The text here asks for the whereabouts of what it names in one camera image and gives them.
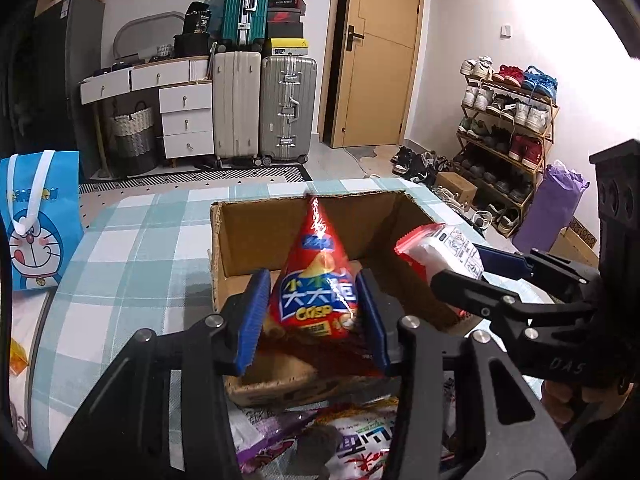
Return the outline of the person's right hand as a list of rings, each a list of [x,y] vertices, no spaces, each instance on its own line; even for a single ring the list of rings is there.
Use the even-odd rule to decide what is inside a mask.
[[[558,427],[566,426],[574,417],[570,401],[576,398],[572,387],[559,382],[545,380],[542,383],[541,403]],[[620,396],[616,388],[606,390],[582,388],[582,400],[587,404],[597,404],[596,419],[611,417],[625,403],[626,396]]]

